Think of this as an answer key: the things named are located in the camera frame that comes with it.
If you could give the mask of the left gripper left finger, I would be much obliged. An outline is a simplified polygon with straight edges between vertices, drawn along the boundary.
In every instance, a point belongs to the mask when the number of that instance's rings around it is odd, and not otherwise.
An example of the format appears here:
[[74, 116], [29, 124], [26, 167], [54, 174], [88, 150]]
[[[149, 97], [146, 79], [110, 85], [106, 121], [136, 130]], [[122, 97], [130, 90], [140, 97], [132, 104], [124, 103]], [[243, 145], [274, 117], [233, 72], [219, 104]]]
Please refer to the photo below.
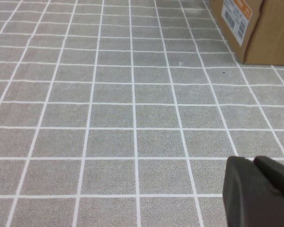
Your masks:
[[230, 227], [284, 227], [284, 196], [253, 161], [227, 159], [222, 198]]

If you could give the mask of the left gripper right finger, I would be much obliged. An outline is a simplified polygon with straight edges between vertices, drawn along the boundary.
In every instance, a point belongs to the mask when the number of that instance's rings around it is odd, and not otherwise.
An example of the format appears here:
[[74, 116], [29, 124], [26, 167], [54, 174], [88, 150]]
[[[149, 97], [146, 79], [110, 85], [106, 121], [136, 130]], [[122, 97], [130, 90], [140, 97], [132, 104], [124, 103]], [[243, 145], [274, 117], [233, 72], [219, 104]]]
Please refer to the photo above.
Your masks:
[[284, 196], [284, 165], [266, 156], [256, 156], [253, 163]]

